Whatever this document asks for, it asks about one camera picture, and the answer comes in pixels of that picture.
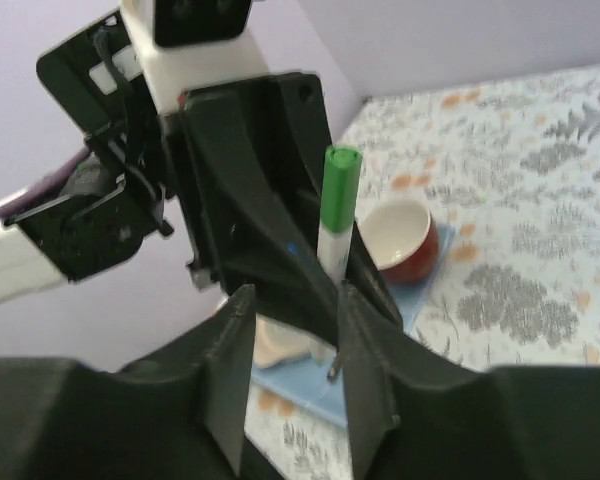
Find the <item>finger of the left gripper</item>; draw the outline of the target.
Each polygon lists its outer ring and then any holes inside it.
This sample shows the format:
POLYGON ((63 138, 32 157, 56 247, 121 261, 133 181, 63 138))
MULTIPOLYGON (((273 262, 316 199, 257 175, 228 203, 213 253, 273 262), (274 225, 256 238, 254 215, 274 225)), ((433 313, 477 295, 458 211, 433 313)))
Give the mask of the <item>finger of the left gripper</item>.
MULTIPOLYGON (((299 225, 305 236, 317 236, 320 201, 316 193, 299 190, 299 225)), ((353 223, 347 280, 390 323, 403 329, 403 319, 386 282, 375 266, 362 240, 357 221, 353 223)))

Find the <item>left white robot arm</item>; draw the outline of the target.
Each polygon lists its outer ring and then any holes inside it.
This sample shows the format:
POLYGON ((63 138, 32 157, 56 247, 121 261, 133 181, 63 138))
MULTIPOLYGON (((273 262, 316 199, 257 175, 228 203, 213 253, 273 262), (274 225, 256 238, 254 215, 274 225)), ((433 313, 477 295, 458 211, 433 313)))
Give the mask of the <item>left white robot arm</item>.
POLYGON ((0 302, 79 282, 171 235, 195 285, 256 289, 260 314, 338 341, 317 254, 332 138, 320 79, 272 73, 247 1, 123 1, 36 64, 84 146, 0 207, 0 302))

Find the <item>green pen cap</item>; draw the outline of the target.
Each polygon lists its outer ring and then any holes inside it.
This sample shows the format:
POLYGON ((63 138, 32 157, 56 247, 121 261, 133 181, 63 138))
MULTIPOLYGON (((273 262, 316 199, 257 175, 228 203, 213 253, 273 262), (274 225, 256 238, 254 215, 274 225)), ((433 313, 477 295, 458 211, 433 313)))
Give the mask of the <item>green pen cap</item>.
POLYGON ((325 152, 320 219, 340 234, 354 222, 362 154, 350 147, 330 146, 325 152))

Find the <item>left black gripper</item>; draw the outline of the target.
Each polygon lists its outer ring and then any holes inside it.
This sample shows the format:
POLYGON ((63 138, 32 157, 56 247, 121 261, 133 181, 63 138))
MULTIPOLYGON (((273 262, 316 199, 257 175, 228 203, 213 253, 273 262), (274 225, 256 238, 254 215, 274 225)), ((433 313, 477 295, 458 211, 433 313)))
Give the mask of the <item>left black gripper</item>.
POLYGON ((163 145, 192 271, 259 313, 337 341, 336 288, 299 225, 299 190, 320 196, 331 135, 319 78, 291 72, 190 90, 163 121, 163 145))

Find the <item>white pen green tip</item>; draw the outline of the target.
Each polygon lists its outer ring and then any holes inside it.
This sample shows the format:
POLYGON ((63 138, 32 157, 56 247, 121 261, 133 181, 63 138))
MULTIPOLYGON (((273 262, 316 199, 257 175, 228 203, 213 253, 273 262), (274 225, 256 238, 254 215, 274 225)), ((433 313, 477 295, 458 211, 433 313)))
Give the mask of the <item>white pen green tip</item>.
POLYGON ((339 286, 344 280, 348 265, 353 224, 340 234, 328 231, 319 223, 317 257, 328 277, 339 286))

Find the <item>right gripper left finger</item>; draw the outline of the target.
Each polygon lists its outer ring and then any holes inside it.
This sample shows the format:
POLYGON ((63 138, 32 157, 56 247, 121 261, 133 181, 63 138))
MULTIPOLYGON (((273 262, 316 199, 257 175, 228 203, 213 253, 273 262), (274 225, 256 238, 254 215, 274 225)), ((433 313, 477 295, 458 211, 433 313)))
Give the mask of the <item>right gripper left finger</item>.
POLYGON ((242 478, 255 314, 242 286, 115 373, 0 358, 0 479, 242 478))

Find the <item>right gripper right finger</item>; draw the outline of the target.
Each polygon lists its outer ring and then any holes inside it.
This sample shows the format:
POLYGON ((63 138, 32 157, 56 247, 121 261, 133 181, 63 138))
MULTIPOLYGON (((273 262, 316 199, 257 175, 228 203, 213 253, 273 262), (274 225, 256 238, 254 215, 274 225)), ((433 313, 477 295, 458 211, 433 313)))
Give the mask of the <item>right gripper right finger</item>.
POLYGON ((600 366, 461 368, 346 409, 357 479, 600 479, 600 366))

